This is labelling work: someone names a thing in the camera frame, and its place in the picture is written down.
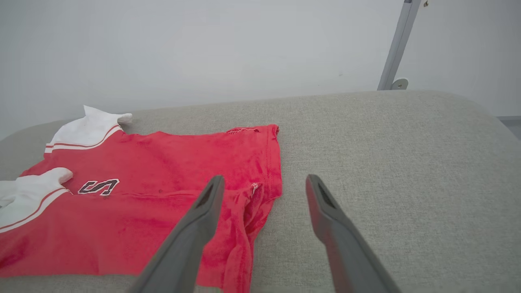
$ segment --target couch cushion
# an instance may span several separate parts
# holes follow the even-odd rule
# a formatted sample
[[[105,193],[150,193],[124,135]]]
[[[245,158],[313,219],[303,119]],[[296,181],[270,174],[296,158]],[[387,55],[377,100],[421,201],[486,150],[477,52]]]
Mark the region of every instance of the couch cushion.
[[[381,91],[133,114],[128,133],[280,126],[283,196],[256,241],[255,290],[333,290],[308,214],[304,180],[310,173],[326,183],[402,289],[521,284],[521,143],[474,102],[441,92]],[[0,179],[13,180],[37,163],[64,123],[1,141]],[[114,290],[132,279],[27,280],[0,280],[0,286],[53,290],[75,283],[81,290]]]

